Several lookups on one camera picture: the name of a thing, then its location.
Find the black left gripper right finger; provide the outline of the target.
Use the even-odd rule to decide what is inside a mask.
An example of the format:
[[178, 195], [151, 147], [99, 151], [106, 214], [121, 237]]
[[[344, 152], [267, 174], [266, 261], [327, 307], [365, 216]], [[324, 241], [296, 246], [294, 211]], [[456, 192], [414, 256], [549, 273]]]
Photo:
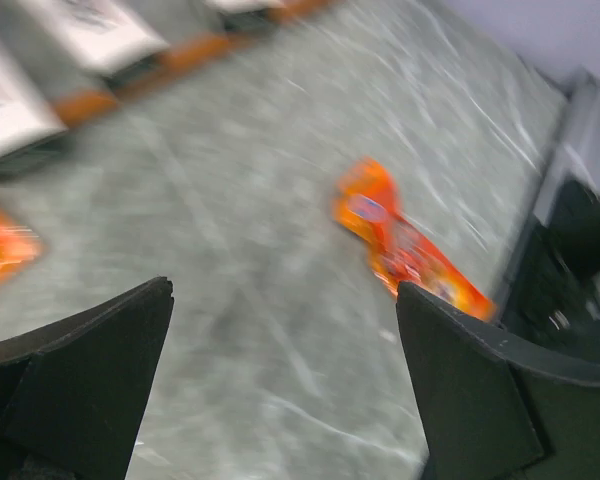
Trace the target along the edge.
[[396, 310], [428, 447], [421, 478], [600, 480], [600, 365], [411, 283]]

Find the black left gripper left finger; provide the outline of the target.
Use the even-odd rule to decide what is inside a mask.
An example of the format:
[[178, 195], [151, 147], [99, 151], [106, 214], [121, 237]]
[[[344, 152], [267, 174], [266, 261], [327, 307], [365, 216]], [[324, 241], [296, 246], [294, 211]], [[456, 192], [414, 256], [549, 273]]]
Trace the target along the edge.
[[124, 478], [173, 307], [156, 277], [0, 341], [0, 479], [31, 456], [77, 479]]

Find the orange BIC razor pack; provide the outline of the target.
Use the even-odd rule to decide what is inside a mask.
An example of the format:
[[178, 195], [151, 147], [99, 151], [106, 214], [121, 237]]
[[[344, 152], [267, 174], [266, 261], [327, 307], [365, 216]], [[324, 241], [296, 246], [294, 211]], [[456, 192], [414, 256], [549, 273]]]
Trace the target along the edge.
[[0, 285], [34, 262], [41, 252], [37, 235], [0, 210]]
[[337, 183], [334, 220], [365, 242], [374, 275], [393, 296], [413, 283], [487, 322], [495, 310], [453, 263], [403, 215], [390, 173], [371, 157], [356, 162]]

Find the white Harry's razor box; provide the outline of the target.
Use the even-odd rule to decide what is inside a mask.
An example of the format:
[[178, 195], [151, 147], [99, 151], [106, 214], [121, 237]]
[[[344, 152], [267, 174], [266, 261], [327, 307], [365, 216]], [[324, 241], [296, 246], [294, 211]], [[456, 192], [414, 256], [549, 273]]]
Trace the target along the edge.
[[203, 4], [226, 33], [269, 29], [273, 14], [286, 6], [278, 0], [206, 0]]
[[46, 161], [67, 131], [0, 40], [0, 177]]
[[169, 43], [121, 1], [19, 3], [84, 71], [105, 79], [165, 52]]

